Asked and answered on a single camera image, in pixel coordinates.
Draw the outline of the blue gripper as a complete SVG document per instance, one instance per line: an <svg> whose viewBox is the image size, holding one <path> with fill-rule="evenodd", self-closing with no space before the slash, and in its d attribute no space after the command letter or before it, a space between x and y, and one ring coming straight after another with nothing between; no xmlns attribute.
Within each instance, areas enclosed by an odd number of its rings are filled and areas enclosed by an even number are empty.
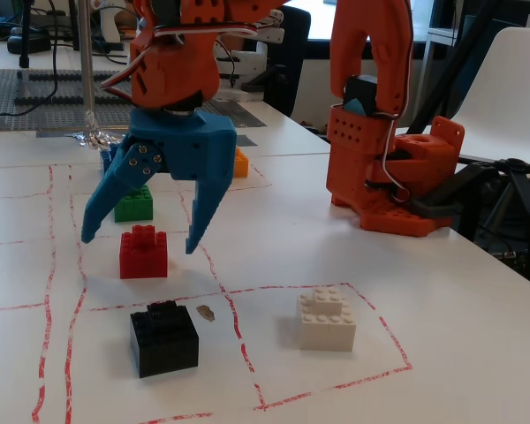
<svg viewBox="0 0 530 424"><path fill-rule="evenodd" d="M85 207L80 239L95 238L103 219L156 173L196 181L185 252L199 245L233 179L237 131L228 117L205 111L173 115L136 109L121 144Z"/></svg>

